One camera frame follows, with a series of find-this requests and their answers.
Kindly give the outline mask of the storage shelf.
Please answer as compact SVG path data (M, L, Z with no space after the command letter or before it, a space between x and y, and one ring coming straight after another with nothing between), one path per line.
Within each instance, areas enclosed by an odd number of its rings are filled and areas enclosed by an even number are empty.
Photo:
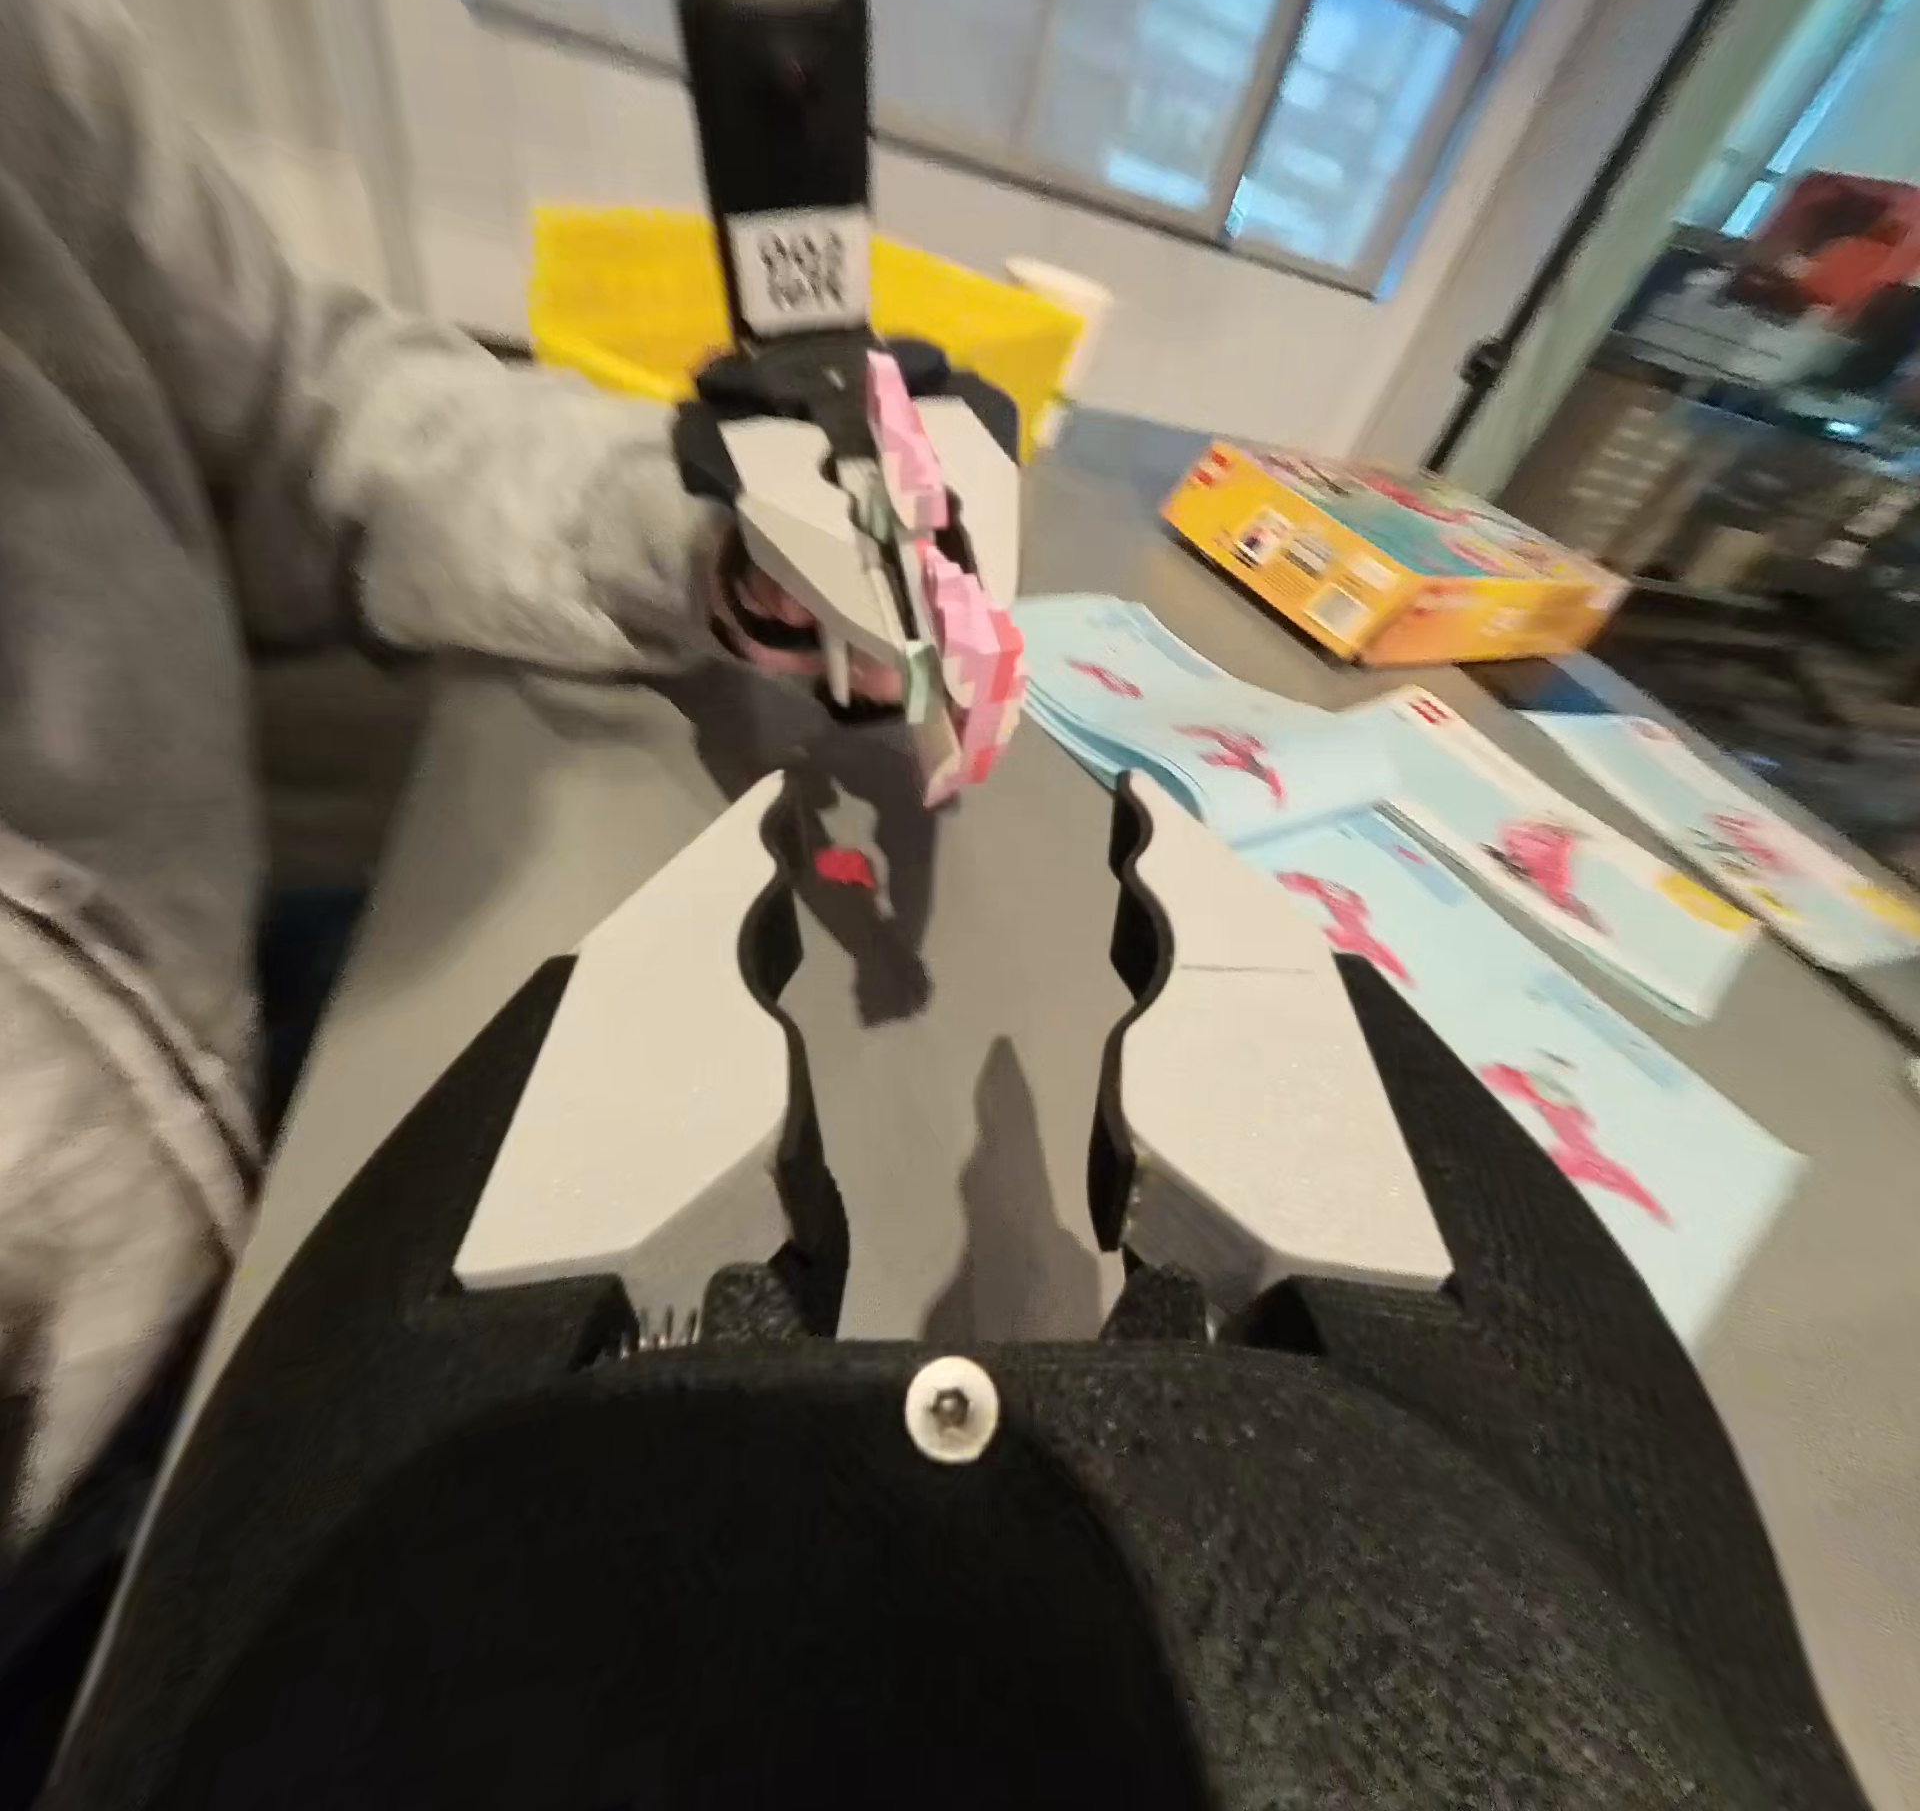
M1498 501L1619 575L1610 663L1916 726L1916 211L1911 178L1769 178L1607 322Z

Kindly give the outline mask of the open light blue instruction booklet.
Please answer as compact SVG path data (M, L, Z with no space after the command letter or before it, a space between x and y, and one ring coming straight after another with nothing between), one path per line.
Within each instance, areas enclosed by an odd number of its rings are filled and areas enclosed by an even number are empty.
M1026 712L1106 786L1140 774L1370 962L1545 1147L1697 1345L1802 1158L1573 978L1573 958L1387 810L1341 715L1234 679L1143 604L1019 599Z

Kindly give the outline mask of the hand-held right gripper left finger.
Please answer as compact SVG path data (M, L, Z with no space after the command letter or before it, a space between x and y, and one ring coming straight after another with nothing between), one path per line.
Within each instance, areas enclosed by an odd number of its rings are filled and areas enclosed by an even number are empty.
M573 950L453 1258L465 1293L615 1278L702 1296L733 1265L822 1258L822 1147L786 860L764 776Z

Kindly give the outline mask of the yellow lego box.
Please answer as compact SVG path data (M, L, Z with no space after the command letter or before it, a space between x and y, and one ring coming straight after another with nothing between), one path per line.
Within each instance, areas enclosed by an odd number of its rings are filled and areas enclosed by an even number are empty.
M1003 390L1022 416L1063 390L1083 319L898 239L869 248L872 322L922 339ZM717 239L704 215L539 204L532 211L527 326L542 364L680 404L730 339Z

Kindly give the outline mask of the closed booklet with bird cover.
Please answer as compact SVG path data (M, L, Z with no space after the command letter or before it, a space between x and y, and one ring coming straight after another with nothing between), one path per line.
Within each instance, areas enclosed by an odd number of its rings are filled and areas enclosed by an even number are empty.
M1398 692L1341 712L1390 766L1385 810L1536 930L1707 1025L1758 924L1550 790L1453 705Z

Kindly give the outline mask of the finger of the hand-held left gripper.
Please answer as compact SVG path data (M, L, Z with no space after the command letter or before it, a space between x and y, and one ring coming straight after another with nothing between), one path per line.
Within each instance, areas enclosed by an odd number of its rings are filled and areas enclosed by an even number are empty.
M956 531L943 535L944 542L967 549L974 573L994 599L1015 599L1022 549L1018 409L996 392L918 397L917 409L956 525Z
M842 479L827 432L800 418L724 420L720 443L737 538L815 616L829 699L917 709L918 627L877 526L877 468L857 458Z

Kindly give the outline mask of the black light stand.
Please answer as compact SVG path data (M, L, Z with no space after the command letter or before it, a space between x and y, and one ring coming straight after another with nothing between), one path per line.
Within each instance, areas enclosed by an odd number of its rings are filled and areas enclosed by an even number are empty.
M1630 174L1639 155L1653 137L1653 130L1667 115L1674 94L1686 84L1686 79L1703 56L1707 44L1734 3L1737 0L1694 0L1686 28L1663 54L1653 83L1633 106L1582 201L1574 204L1573 216L1522 289L1516 308L1509 312L1498 335L1481 339L1462 359L1456 374L1459 397L1421 458L1424 472L1445 472L1453 453L1473 430L1489 397L1509 377L1520 345L1534 332L1542 312L1553 301L1576 256L1589 244L1605 215L1613 210L1621 184Z

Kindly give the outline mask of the window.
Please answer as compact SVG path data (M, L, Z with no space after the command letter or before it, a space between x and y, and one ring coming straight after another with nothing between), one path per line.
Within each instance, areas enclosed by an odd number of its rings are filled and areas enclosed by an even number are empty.
M1352 289L1395 282L1539 0L869 0L881 145Z

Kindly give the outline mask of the white paper cup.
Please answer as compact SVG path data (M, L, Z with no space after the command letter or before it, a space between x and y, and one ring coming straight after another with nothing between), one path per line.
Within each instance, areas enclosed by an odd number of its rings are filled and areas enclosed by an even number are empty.
M1003 269L1015 288L1077 317L1078 332L1073 337L1073 351L1061 377L1056 399L1063 406L1073 406L1085 394L1099 345L1106 342L1116 312L1116 293L1098 279L1033 256L1010 256Z

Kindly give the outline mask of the orange brick set box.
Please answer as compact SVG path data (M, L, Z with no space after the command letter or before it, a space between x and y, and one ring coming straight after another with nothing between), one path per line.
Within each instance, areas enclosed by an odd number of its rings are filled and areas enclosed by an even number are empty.
M1370 670L1560 658L1630 591L1448 479L1364 458L1216 440L1160 519L1270 616Z

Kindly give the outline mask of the person's left forearm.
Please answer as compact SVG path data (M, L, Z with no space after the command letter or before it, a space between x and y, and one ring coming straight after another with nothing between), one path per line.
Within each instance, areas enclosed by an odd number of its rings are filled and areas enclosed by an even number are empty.
M373 640L566 679L720 654L730 526L687 488L665 406L392 311L310 363L308 397L310 498Z

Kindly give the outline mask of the closed light blue instruction booklet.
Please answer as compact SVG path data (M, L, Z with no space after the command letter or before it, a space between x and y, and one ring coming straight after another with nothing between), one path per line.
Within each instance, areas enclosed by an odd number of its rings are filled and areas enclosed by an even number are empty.
M1528 720L1699 877L1813 964L1856 976L1918 956L1914 902L1788 825L1667 723L1626 715Z

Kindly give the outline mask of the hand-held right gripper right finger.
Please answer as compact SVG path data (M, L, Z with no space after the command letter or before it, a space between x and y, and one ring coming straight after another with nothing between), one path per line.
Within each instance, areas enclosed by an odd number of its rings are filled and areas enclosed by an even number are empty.
M1453 1258L1308 914L1140 774L1109 865L1109 1249L1204 1296L1441 1293Z

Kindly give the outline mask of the pink and red brick model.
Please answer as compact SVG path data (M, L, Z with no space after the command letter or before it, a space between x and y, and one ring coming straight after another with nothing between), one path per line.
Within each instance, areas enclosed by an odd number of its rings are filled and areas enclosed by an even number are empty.
M1025 699L1014 599L994 599L967 558L938 456L896 352L867 351L864 425L877 468L877 526L894 546L918 627L918 707L902 709L924 806L978 787L1014 741Z

